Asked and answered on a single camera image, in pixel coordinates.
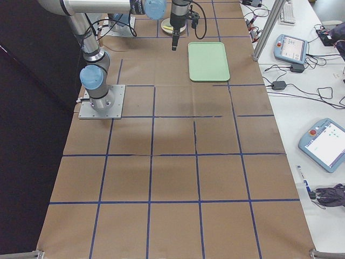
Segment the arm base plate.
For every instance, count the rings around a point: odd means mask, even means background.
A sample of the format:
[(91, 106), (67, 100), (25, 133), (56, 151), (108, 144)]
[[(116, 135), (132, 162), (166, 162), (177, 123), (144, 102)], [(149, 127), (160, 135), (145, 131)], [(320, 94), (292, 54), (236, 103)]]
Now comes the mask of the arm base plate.
[(92, 99), (87, 90), (80, 99), (79, 119), (121, 119), (125, 85), (107, 85), (108, 93), (102, 99)]
[(101, 26), (99, 26), (99, 36), (114, 36), (114, 37), (133, 37), (134, 32), (134, 26), (135, 26), (135, 17), (129, 15), (129, 25), (128, 25), (128, 31), (126, 33), (115, 33), (111, 31), (109, 28), (109, 21), (110, 19), (108, 17), (105, 17), (105, 20)]

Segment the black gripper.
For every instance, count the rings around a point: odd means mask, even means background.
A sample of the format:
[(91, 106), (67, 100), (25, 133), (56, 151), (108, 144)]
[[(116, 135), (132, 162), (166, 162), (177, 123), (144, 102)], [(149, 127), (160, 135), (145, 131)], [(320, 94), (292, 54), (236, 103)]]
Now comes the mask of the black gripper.
[(170, 11), (170, 24), (174, 28), (172, 32), (172, 50), (176, 51), (180, 38), (180, 28), (184, 27), (188, 14), (189, 2), (184, 0), (172, 0)]

